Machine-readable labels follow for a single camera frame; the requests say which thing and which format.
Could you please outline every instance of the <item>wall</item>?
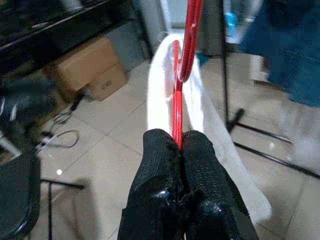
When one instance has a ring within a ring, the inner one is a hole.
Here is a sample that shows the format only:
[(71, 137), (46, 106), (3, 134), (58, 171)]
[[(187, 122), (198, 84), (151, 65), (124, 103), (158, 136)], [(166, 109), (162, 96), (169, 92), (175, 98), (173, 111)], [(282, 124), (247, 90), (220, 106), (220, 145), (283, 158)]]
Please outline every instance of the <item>wall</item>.
[(159, 33), (167, 31), (161, 2), (160, 0), (139, 0), (139, 6), (145, 20), (149, 40), (155, 51), (160, 44)]
[(188, 0), (167, 0), (172, 27), (183, 27), (187, 15)]

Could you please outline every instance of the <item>white towel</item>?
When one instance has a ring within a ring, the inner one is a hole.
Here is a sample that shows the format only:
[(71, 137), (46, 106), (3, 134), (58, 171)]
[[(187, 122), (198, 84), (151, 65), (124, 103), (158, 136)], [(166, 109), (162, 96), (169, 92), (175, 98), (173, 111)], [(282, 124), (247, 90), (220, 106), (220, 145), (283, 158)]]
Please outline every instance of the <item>white towel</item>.
[[(174, 87), (173, 41), (183, 36), (167, 36), (156, 51), (148, 76), (147, 126), (172, 133)], [(213, 143), (216, 157), (238, 187), (254, 225), (271, 217), (271, 206), (243, 165), (231, 137), (211, 99), (203, 88), (199, 62), (195, 58), (189, 80), (183, 84), (183, 131), (197, 130)]]

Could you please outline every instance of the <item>black shelf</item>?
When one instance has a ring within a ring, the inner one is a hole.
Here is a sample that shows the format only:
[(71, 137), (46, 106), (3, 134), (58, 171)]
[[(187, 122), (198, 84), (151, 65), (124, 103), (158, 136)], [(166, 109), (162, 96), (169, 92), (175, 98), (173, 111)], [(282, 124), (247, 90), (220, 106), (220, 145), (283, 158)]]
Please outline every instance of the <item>black shelf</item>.
[(130, 17), (129, 0), (105, 0), (0, 46), (0, 74), (31, 58), (36, 68)]

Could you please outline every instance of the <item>cardboard box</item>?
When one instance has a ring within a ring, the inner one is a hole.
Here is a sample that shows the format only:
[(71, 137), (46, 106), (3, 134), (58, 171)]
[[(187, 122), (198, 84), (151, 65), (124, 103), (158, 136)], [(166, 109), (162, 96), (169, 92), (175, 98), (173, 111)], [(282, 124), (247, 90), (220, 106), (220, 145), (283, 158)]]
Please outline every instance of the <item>cardboard box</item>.
[(105, 37), (94, 38), (45, 67), (60, 94), (71, 102), (84, 86), (102, 101), (127, 83), (124, 69)]

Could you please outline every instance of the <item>red hook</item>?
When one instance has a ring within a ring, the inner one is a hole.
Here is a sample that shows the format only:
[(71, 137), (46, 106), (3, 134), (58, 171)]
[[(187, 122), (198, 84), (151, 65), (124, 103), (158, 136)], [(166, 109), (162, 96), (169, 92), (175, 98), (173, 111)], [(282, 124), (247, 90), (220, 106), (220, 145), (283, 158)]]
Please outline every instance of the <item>red hook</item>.
[(174, 87), (172, 99), (172, 137), (182, 150), (183, 141), (183, 98), (182, 88), (191, 74), (194, 63), (198, 28), (202, 13), (203, 0), (188, 0), (185, 21), (182, 58), (179, 58), (180, 43), (173, 42)]

